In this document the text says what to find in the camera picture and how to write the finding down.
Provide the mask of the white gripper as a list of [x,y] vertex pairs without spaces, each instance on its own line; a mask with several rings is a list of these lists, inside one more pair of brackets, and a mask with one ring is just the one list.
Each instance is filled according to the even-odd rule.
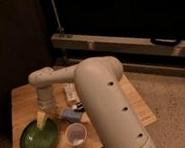
[[[53,108],[55,105],[55,98],[53,97],[53,89],[51,86],[49,87],[42,87],[37,89],[37,107],[40,110],[49,110]],[[37,124],[40,130],[43,130],[45,126],[45,122],[47,120],[46,113],[44,111],[37,112]]]

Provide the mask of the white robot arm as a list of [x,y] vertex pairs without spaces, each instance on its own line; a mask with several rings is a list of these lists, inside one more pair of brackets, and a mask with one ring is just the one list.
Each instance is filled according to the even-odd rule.
[[119,85],[122,75],[117,58],[100,56],[57,71],[39,69],[28,82],[36,88],[41,110],[54,107],[53,84],[73,83],[104,148],[157,148]]

